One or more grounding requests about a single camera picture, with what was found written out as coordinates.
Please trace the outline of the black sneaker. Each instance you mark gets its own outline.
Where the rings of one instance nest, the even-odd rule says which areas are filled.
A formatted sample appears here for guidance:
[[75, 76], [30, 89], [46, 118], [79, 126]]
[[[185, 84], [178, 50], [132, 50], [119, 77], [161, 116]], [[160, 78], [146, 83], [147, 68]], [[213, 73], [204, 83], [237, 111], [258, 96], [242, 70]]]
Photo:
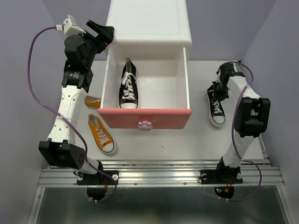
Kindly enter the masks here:
[[209, 105], [208, 117], [211, 124], [216, 128], [222, 128], [226, 122], [226, 116], [221, 102], [214, 99], [214, 88], [211, 85], [206, 91]]
[[129, 58], [125, 59], [118, 102], [122, 109], [136, 109], [138, 107], [137, 69]]

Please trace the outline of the dark pink drawer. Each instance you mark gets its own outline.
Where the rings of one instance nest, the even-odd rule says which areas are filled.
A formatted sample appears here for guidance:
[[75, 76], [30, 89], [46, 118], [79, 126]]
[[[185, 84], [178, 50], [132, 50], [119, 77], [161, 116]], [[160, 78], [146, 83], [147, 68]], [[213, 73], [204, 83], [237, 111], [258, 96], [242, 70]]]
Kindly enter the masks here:
[[[119, 107], [126, 58], [131, 59], [137, 70], [139, 104], [136, 109]], [[192, 114], [186, 49], [150, 54], [110, 48], [98, 114], [110, 128], [183, 129]]]

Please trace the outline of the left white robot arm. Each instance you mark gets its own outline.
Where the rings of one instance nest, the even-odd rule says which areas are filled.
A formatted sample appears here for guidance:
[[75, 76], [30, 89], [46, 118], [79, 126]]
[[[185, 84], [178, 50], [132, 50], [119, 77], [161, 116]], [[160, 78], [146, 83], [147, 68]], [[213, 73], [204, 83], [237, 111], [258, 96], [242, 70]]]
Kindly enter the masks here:
[[[78, 176], [87, 176], [92, 183], [98, 184], [103, 179], [112, 179], [112, 176], [104, 172], [100, 161], [88, 158], [87, 143], [76, 126], [93, 78], [92, 63], [95, 56], [112, 43], [114, 27], [101, 26], [92, 20], [86, 24], [97, 33], [96, 36], [76, 26], [71, 19], [66, 19], [62, 25], [53, 26], [54, 30], [66, 35], [64, 53], [67, 59], [59, 109], [53, 110], [40, 103], [53, 112], [56, 119], [47, 140], [40, 141], [38, 149], [49, 165], [72, 168]], [[76, 136], [82, 140], [84, 147], [76, 146]]]

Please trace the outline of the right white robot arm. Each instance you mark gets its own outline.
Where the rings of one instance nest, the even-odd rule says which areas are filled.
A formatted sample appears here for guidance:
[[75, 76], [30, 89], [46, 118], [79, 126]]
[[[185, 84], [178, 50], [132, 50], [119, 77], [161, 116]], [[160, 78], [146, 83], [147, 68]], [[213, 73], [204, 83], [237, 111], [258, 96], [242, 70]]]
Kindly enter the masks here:
[[199, 181], [202, 184], [242, 183], [241, 163], [251, 143], [264, 133], [268, 126], [271, 101], [259, 96], [240, 71], [241, 62], [230, 61], [219, 66], [217, 79], [206, 91], [209, 105], [209, 119], [216, 128], [226, 122], [221, 102], [232, 92], [237, 97], [232, 120], [232, 142], [221, 157], [216, 169], [201, 170]]

